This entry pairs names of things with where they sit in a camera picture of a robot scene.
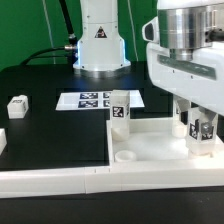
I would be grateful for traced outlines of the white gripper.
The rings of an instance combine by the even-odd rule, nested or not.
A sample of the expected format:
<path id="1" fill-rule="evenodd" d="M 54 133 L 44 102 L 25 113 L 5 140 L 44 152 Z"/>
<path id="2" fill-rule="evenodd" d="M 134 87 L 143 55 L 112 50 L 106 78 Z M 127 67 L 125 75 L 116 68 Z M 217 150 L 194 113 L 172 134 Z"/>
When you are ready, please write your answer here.
<path id="1" fill-rule="evenodd" d="M 152 42 L 147 44 L 146 53 L 152 83 L 182 97 L 175 100 L 176 114 L 187 113 L 190 101 L 202 106 L 201 138 L 213 139 L 218 114 L 224 116 L 224 43 L 214 42 L 211 47 L 195 50 L 192 61 L 172 59 L 168 49 Z"/>

